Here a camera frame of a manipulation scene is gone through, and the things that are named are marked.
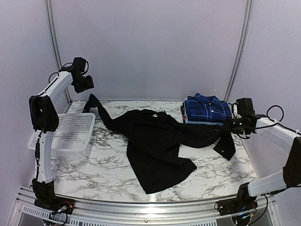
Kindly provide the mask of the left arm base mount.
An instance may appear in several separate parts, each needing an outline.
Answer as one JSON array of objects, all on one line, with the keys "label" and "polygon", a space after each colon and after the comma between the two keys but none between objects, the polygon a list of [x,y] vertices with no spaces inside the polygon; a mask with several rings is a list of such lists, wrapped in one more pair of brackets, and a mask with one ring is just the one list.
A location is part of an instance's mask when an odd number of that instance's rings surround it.
[{"label": "left arm base mount", "polygon": [[34,201],[34,205],[41,207],[43,209],[51,210],[53,212],[58,212],[59,209],[66,207],[64,212],[67,214],[73,213],[75,201],[70,198],[60,197],[60,196],[39,196]]}]

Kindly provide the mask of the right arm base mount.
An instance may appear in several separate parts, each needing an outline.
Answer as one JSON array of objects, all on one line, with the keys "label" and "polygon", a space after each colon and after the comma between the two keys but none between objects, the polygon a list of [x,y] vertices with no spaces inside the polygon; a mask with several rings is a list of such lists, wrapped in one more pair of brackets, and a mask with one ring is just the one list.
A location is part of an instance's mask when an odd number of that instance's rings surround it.
[{"label": "right arm base mount", "polygon": [[254,210],[257,207],[258,203],[256,200],[239,200],[238,198],[219,200],[214,205],[214,208],[219,211],[221,216]]}]

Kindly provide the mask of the black long sleeve shirt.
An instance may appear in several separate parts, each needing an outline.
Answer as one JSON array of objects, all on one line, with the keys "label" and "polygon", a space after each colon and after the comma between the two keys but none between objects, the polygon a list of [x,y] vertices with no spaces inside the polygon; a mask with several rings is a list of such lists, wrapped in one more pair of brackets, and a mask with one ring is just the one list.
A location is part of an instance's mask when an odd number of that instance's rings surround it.
[{"label": "black long sleeve shirt", "polygon": [[131,110],[113,119],[93,94],[84,112],[97,108],[105,127],[128,139],[127,158],[146,194],[153,194],[184,181],[196,165],[179,157],[180,145],[203,148],[216,144],[214,150],[226,160],[236,152],[230,132],[208,125],[183,124],[166,112]]}]

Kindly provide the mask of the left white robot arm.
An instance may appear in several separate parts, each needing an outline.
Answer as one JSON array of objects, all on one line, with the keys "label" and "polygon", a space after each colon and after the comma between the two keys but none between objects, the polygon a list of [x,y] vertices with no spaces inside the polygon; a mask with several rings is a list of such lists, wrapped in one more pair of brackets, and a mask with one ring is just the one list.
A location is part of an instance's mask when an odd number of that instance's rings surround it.
[{"label": "left white robot arm", "polygon": [[93,79],[87,75],[89,63],[82,57],[74,58],[70,66],[63,65],[56,77],[37,95],[29,98],[29,109],[37,138],[35,144],[35,176],[32,180],[33,191],[37,200],[54,210],[59,206],[59,198],[54,192],[54,181],[51,173],[51,145],[54,132],[59,126],[58,113],[54,103],[61,93],[73,86],[76,93],[82,93],[94,87]]}]

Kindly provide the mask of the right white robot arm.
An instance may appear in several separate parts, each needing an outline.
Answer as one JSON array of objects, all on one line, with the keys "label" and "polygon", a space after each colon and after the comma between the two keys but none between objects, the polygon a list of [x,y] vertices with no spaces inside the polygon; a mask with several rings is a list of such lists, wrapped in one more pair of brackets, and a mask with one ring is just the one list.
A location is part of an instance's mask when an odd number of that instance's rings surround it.
[{"label": "right white robot arm", "polygon": [[275,195],[301,186],[301,133],[273,119],[268,113],[255,112],[251,98],[237,99],[232,105],[233,118],[225,129],[243,135],[259,179],[242,184],[233,207],[243,211],[257,196]]}]

